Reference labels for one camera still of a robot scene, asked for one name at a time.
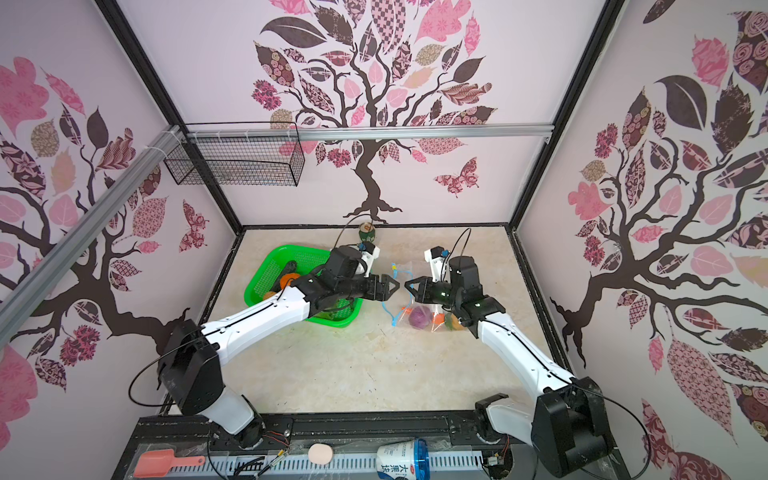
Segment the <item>clear zip top bag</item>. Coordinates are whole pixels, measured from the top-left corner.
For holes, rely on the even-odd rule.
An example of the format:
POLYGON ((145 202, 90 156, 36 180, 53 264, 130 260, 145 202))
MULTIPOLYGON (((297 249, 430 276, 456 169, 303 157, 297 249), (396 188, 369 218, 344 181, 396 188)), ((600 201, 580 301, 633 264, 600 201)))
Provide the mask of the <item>clear zip top bag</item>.
POLYGON ((459 319, 446 307, 439 304, 424 304, 404 288, 407 281, 426 275, 430 280, 445 280, 447 275, 442 273, 444 259, 427 262, 428 269, 414 267, 412 262, 392 263, 391 277, 396 280, 402 290, 398 290, 389 300, 382 303, 382 308, 390 317, 392 327, 409 327, 431 333, 443 331, 462 331, 464 327, 459 319))

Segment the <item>purple onion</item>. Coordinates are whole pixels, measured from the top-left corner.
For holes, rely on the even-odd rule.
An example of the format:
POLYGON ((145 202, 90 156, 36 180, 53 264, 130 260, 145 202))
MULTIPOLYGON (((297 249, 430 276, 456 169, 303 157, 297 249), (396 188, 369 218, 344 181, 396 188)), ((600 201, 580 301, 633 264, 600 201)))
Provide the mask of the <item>purple onion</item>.
POLYGON ((431 327, 433 321, 433 312, 430 308, 419 305, 412 308, 408 315, 409 325, 418 330, 425 330, 431 327))

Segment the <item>yellow potato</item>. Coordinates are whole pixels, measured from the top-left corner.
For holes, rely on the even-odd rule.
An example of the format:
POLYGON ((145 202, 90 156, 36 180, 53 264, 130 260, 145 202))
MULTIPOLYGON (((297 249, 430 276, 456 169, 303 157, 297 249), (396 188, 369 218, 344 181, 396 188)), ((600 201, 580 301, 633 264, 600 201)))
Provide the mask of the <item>yellow potato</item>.
POLYGON ((465 329, 459 318, 451 312, 443 314, 443 325, 449 331, 462 331, 465 329))

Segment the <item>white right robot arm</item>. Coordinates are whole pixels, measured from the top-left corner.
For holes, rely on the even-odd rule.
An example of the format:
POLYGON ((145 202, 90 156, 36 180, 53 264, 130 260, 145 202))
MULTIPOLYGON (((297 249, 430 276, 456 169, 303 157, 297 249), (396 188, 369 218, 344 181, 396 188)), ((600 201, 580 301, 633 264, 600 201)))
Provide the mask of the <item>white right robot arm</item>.
POLYGON ((504 398, 491 401, 485 416, 492 430, 533 447, 557 478, 610 456, 615 442, 599 387, 552 361, 520 330, 502 304, 484 292, 471 256, 450 257, 435 247, 424 257, 430 274, 405 283, 414 300, 450 312, 499 356, 533 402, 523 408, 504 398))

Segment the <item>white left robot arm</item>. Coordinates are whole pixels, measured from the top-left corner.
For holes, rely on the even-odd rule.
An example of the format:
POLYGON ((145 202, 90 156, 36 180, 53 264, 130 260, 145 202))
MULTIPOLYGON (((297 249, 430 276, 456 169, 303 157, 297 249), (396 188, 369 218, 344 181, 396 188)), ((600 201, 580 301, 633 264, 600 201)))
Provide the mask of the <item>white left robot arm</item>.
POLYGON ((336 247, 324 264, 254 306, 202 326, 184 321, 174 328, 159 357, 160 385, 183 415, 205 417, 230 435, 239 448, 258 446, 265 423, 243 395, 225 385, 222 367, 257 342, 330 312, 341 301, 389 300, 400 284, 388 274, 371 272, 378 256, 378 247, 370 242, 361 248, 336 247))

